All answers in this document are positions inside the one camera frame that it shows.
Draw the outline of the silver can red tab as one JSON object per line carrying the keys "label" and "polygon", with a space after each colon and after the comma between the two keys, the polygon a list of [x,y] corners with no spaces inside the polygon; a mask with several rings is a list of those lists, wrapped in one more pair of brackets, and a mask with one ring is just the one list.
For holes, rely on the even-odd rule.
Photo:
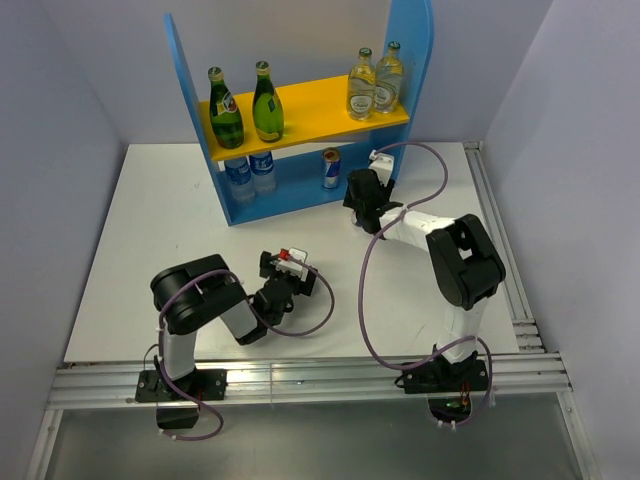
{"label": "silver can red tab", "polygon": [[322,187],[333,190],[338,187],[341,155],[337,148],[329,147],[322,151]]}

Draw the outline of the clear Chang bottle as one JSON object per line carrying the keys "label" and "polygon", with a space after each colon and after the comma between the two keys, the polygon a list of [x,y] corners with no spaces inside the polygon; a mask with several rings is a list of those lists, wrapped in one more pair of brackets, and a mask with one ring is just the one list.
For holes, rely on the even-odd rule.
{"label": "clear Chang bottle", "polygon": [[371,63],[372,51],[363,47],[358,61],[348,75],[347,113],[354,120],[367,119],[373,110],[376,72]]}
{"label": "clear Chang bottle", "polygon": [[399,102],[404,78],[404,66],[399,58],[401,45],[391,41],[386,54],[376,65],[375,109],[379,113],[393,112]]}

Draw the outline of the green Perrier bottle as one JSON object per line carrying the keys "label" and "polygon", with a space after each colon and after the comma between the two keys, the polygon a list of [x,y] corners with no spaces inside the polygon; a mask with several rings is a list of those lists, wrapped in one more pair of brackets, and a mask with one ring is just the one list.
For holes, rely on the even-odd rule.
{"label": "green Perrier bottle", "polygon": [[279,141],[284,133],[284,111],[271,80],[268,62],[256,63],[257,83],[253,97],[252,116],[258,137],[267,143]]}
{"label": "green Perrier bottle", "polygon": [[210,82],[209,117],[214,136],[224,149],[236,149],[244,143],[244,125],[235,99],[228,89],[222,69],[208,70]]}

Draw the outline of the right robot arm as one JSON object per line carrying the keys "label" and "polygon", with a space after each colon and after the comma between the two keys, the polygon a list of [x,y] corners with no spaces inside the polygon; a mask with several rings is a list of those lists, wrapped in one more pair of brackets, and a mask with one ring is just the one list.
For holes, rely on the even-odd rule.
{"label": "right robot arm", "polygon": [[[435,383],[452,390],[462,383],[477,360],[481,320],[488,299],[506,278],[506,269],[480,219],[472,214],[445,218],[414,211],[418,202],[390,200],[392,185],[383,184],[371,168],[347,176],[343,205],[351,209],[362,229],[373,235],[361,266],[357,312],[361,334],[371,356],[382,366],[408,371],[432,365]],[[366,271],[375,244],[395,240],[429,254],[437,287],[448,302],[433,352],[424,359],[396,365],[374,349],[364,317]]]}

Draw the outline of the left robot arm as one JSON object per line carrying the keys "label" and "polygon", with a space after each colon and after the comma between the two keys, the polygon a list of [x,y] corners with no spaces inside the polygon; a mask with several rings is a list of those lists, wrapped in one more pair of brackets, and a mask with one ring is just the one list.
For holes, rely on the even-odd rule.
{"label": "left robot arm", "polygon": [[165,269],[151,281],[154,306],[160,313],[159,352],[154,359],[154,387],[176,401],[205,394],[221,399],[222,381],[200,373],[195,365],[198,331],[219,319],[236,342],[250,345],[267,332],[293,337],[278,328],[294,309],[294,298],[309,297],[318,272],[306,263],[307,253],[291,248],[261,253],[259,275],[264,285],[248,294],[219,254]]}

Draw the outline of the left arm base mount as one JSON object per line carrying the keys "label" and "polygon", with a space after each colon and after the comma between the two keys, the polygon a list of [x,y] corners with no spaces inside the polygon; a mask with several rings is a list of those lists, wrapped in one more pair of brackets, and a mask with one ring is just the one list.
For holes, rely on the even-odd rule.
{"label": "left arm base mount", "polygon": [[193,402],[222,401],[227,387],[225,369],[194,369],[173,381],[172,388],[158,369],[139,373],[134,400],[136,403],[154,403],[156,424],[163,430],[189,430],[200,416],[201,406]]}

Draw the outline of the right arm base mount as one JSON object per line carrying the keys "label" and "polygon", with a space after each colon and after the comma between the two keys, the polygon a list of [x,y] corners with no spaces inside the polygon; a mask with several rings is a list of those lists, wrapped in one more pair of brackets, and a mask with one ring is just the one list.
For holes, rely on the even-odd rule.
{"label": "right arm base mount", "polygon": [[479,359],[476,352],[458,363],[449,363],[439,355],[420,367],[403,371],[394,385],[407,395],[425,394],[436,424],[456,429],[489,405],[493,365]]}

